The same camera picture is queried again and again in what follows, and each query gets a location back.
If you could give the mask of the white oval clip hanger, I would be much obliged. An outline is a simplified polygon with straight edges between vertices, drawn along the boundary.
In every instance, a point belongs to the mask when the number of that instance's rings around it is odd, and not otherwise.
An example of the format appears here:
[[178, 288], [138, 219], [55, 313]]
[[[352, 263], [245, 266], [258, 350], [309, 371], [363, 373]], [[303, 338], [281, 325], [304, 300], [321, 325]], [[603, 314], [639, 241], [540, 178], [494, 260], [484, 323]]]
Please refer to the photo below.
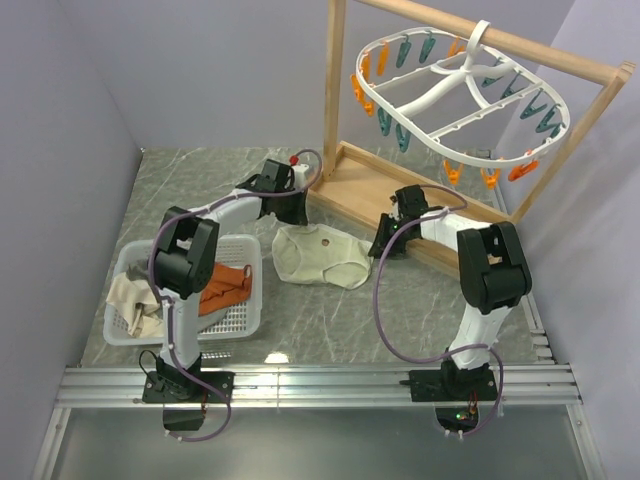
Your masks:
[[[511, 169], [555, 152], [571, 125], [569, 108], [545, 80], [500, 50], [482, 43], [489, 22], [476, 24], [468, 38], [430, 26], [406, 29], [366, 45], [355, 70], [373, 118], [382, 107], [395, 125], [411, 134], [409, 148], [425, 146], [457, 164]], [[525, 120], [520, 114], [539, 89], [537, 105], [547, 108]], [[555, 138], [535, 127], [554, 105], [553, 122], [564, 127]]]

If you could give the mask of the pale green underwear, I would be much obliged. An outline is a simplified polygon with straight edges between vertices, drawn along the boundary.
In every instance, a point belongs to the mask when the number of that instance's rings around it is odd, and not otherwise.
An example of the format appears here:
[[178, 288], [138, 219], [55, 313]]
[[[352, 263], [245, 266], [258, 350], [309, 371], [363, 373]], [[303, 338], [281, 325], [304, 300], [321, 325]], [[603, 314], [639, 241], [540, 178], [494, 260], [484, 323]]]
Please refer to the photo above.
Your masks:
[[371, 246], [369, 241], [324, 224], [287, 225], [275, 235], [272, 258], [283, 282], [353, 290], [371, 274]]

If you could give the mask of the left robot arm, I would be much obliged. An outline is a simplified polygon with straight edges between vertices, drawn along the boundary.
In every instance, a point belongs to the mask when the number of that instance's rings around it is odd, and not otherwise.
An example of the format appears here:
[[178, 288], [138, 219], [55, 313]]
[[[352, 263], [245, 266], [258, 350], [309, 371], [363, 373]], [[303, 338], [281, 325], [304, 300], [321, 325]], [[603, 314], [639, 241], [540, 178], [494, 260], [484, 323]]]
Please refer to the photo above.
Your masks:
[[171, 403], [189, 402], [213, 390], [200, 376], [197, 319], [200, 294], [214, 273], [220, 237], [269, 215], [290, 225], [307, 225], [307, 191], [321, 172], [320, 165], [268, 159], [259, 173], [222, 198], [191, 210], [166, 211], [148, 264], [150, 287], [164, 320], [162, 348], [148, 382]]

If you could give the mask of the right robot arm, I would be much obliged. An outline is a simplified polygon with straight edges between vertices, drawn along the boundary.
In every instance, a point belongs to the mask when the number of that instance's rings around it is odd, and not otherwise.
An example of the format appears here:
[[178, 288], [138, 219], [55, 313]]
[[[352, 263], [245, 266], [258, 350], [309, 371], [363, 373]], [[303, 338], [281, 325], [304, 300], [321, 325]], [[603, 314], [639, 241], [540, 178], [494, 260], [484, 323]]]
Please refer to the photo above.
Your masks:
[[496, 400], [498, 383], [489, 363], [502, 323], [532, 289], [532, 277], [514, 224], [461, 215], [458, 206], [432, 206], [425, 186], [410, 185], [391, 197], [369, 250], [379, 262], [405, 254], [415, 239], [453, 250], [465, 310], [456, 337], [436, 370], [415, 369], [405, 384], [415, 402]]

